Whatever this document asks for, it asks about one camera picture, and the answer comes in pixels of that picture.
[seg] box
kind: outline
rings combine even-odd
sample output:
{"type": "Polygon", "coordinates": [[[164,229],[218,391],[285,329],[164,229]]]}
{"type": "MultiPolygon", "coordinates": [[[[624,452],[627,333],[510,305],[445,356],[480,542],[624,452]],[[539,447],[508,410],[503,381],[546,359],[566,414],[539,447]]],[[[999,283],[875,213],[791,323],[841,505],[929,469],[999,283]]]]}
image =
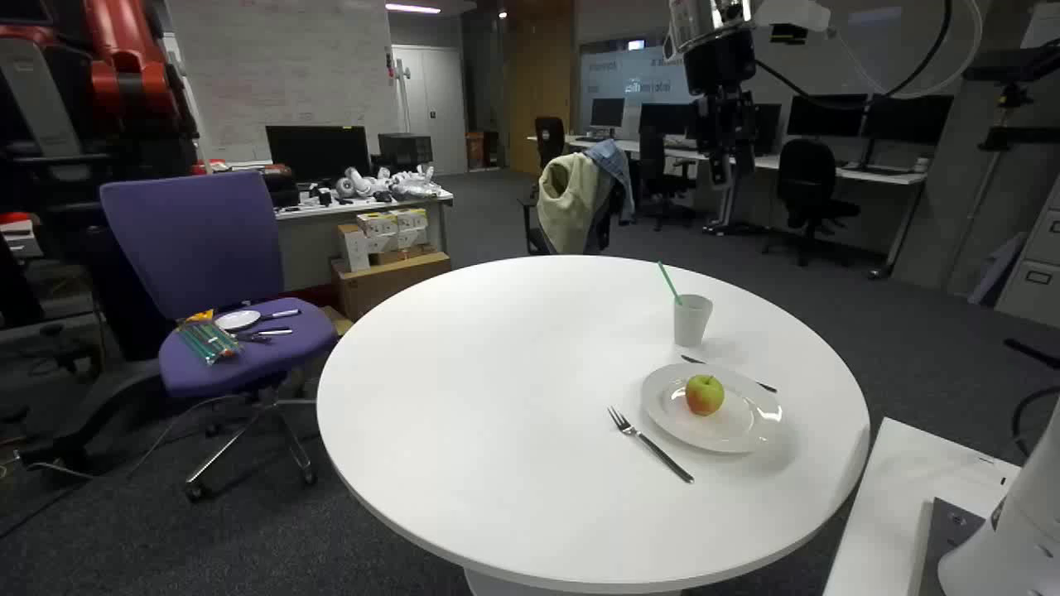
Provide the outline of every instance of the box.
{"type": "Polygon", "coordinates": [[[349,271],[366,271],[366,233],[363,227],[339,227],[340,247],[344,247],[344,270],[349,271]]]}
{"type": "Polygon", "coordinates": [[[445,274],[447,270],[449,259],[445,252],[414,256],[366,271],[349,271],[340,263],[335,263],[340,316],[359,323],[391,294],[423,277],[445,274]]]}
{"type": "Polygon", "coordinates": [[[426,210],[391,213],[391,219],[395,219],[395,240],[401,256],[423,256],[423,249],[430,249],[426,210]]]}
{"type": "Polygon", "coordinates": [[[398,252],[398,229],[391,213],[363,213],[359,214],[359,223],[366,237],[366,256],[398,252]]]}

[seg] cabinet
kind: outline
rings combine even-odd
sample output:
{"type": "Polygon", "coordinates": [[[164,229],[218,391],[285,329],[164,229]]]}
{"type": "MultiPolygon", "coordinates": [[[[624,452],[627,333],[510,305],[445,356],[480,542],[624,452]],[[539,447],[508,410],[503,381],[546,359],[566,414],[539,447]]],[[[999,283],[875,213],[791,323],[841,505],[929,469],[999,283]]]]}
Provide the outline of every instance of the cabinet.
{"type": "Polygon", "coordinates": [[[1060,175],[999,293],[996,313],[1060,329],[1060,175]]]}

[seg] whiteboard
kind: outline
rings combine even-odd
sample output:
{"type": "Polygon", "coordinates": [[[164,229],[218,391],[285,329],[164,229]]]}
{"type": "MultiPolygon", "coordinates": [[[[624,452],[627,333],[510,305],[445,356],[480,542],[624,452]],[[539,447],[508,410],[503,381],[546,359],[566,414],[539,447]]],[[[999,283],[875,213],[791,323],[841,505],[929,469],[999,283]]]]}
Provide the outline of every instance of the whiteboard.
{"type": "Polygon", "coordinates": [[[269,156],[265,127],[398,127],[381,0],[170,0],[205,160],[269,156]]]}

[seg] white plate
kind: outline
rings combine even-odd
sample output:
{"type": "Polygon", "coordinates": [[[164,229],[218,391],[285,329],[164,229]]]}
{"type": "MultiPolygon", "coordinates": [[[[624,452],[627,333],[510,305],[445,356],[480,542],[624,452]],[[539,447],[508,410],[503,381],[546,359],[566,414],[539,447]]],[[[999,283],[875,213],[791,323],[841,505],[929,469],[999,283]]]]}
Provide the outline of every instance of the white plate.
{"type": "Polygon", "coordinates": [[[780,426],[779,398],[720,366],[659,368],[639,386],[639,398],[646,419],[652,419],[664,433],[699,452],[747,454],[779,439],[780,426]],[[712,373],[726,386],[721,410],[709,419],[692,419],[684,403],[684,381],[697,373],[712,373]]]}
{"type": "Polygon", "coordinates": [[[242,333],[248,326],[263,323],[263,313],[226,313],[216,318],[218,329],[226,333],[242,333]]]}

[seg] black office chair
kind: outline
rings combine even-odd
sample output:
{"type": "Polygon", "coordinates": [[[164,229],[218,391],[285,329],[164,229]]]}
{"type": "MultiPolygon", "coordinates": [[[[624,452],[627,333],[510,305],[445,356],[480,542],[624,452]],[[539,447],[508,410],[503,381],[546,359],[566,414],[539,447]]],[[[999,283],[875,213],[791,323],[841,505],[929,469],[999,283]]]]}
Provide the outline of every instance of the black office chair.
{"type": "Polygon", "coordinates": [[[566,148],[563,118],[555,118],[555,115],[536,115],[536,118],[533,118],[533,137],[536,137],[539,169],[544,169],[546,162],[553,162],[555,156],[563,156],[563,148],[566,148]]]}
{"type": "Polygon", "coordinates": [[[818,249],[818,233],[831,223],[851,219],[860,210],[851,201],[833,201],[833,156],[823,142],[791,138],[780,148],[779,198],[787,210],[787,227],[800,229],[797,266],[809,266],[811,249],[818,249]]]}
{"type": "Polygon", "coordinates": [[[663,229],[663,223],[677,213],[673,198],[697,189],[692,178],[684,175],[669,175],[664,174],[664,137],[652,127],[639,131],[639,206],[646,206],[652,195],[659,195],[657,206],[657,233],[663,229]]]}

